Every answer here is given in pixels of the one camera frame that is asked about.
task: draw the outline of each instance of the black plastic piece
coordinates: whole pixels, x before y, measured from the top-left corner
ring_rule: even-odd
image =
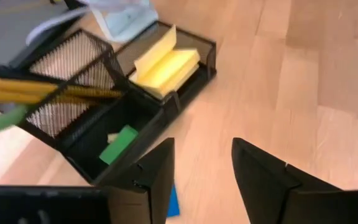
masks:
[[[358,191],[342,191],[240,138],[232,161],[252,224],[358,223]]]
[[[168,138],[107,180],[108,187],[0,186],[0,223],[163,224],[174,156],[174,139]]]
[[[158,138],[162,131],[183,111],[192,99],[211,81],[216,75],[216,43],[185,30],[177,28],[177,48],[196,48],[201,60],[199,69],[183,84],[178,91],[168,94],[163,100],[156,99],[141,87],[128,80],[128,76],[135,70],[133,61],[141,56],[154,42],[158,41],[170,24],[160,21],[146,27],[137,37],[122,46],[116,53],[109,49],[103,51],[89,65],[73,74],[60,88],[48,95],[46,99],[32,108],[27,118],[37,117],[38,111],[45,105],[53,103],[58,96],[64,93],[68,85],[79,84],[81,76],[92,65],[103,62],[113,62],[106,67],[110,76],[114,79],[114,88],[124,91],[124,95],[114,101],[106,102],[98,106],[87,106],[85,111],[78,112],[78,116],[59,130],[56,135],[45,132],[42,125],[24,121],[20,127],[43,142],[60,151],[67,161],[91,184],[99,185],[105,179],[117,176],[123,169],[138,159],[145,150]],[[29,70],[30,67],[42,60],[44,55],[49,55],[64,43],[62,39],[64,30],[55,40],[45,40],[41,48],[36,49],[31,56],[18,62],[18,70]],[[91,37],[95,46],[107,46],[110,44],[100,40],[86,32]],[[109,166],[99,159],[99,155],[106,148],[107,135],[119,132],[125,125],[130,125],[138,131],[138,136],[131,142],[127,149]]]

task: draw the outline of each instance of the yellow sticky notes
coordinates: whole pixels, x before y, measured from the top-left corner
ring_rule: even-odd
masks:
[[[157,43],[135,61],[138,77],[147,73],[159,60],[172,51],[176,44],[177,29],[173,26]]]
[[[196,49],[174,50],[176,27],[173,26],[148,52],[135,61],[131,80],[157,98],[178,90],[198,69]]]

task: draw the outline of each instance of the white object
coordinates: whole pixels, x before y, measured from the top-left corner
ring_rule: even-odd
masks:
[[[105,37],[113,42],[127,42],[158,19],[149,0],[79,0],[89,7],[72,10],[41,23],[27,36],[29,45],[38,35],[72,18],[92,12]]]

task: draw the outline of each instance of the black tray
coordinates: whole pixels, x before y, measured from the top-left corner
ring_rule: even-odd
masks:
[[[96,64],[102,64],[102,67],[107,68],[115,83],[112,88],[120,89],[125,94],[117,100],[99,106],[86,107],[83,113],[80,113],[56,136],[51,137],[50,134],[45,133],[45,130],[29,120],[24,121],[20,127],[60,151],[89,183],[93,185],[106,184],[143,155],[162,131],[216,75],[215,42],[177,28],[176,47],[197,48],[201,56],[199,69],[178,91],[169,93],[163,100],[154,98],[141,87],[129,81],[128,76],[135,71],[133,61],[158,41],[170,27],[171,25],[160,21],[154,22],[116,53],[112,49],[105,50],[102,40],[85,32],[95,42],[96,48],[103,48],[99,56],[90,65],[76,73],[73,78],[62,84],[59,90],[48,95],[46,99],[29,111],[27,117],[34,116],[37,110],[56,100],[65,91],[67,85],[78,84],[79,78],[85,76],[84,73]],[[23,63],[19,63],[19,68],[30,68],[43,55],[48,55],[61,44],[61,39],[44,42],[41,50],[31,52],[28,54],[31,57],[27,57],[23,59]],[[107,135],[118,132],[126,124],[135,128],[139,134],[115,162],[108,166],[99,159],[100,153],[108,146]]]

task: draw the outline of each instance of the green eraser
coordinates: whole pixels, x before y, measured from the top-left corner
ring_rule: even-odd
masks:
[[[115,140],[100,154],[99,158],[107,163],[111,164],[117,157],[124,151],[124,149],[136,138],[137,131],[126,125],[118,133]]]

